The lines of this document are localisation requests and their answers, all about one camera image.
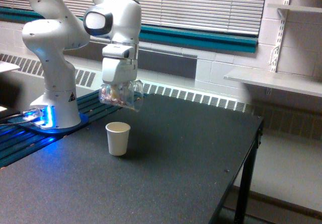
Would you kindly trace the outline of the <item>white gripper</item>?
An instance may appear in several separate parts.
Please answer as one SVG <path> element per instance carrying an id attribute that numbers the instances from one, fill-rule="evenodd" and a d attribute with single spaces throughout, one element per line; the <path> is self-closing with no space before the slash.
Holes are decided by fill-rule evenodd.
<path id="1" fill-rule="evenodd" d="M 124 97 L 124 84 L 137 78 L 138 45 L 108 44 L 102 49 L 102 80 L 114 100 Z"/>

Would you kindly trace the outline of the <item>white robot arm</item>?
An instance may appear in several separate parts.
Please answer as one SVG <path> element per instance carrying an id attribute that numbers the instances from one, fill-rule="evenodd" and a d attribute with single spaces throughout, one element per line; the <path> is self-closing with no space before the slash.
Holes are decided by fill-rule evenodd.
<path id="1" fill-rule="evenodd" d="M 22 38 L 41 62 L 45 91 L 30 105 L 37 115 L 25 120 L 38 128 L 66 129 L 80 124 L 75 68 L 64 52 L 86 46 L 92 36 L 110 40 L 102 50 L 100 101 L 134 108 L 141 5 L 136 0 L 93 2 L 79 19 L 63 0 L 29 0 L 42 19 L 26 23 Z"/>

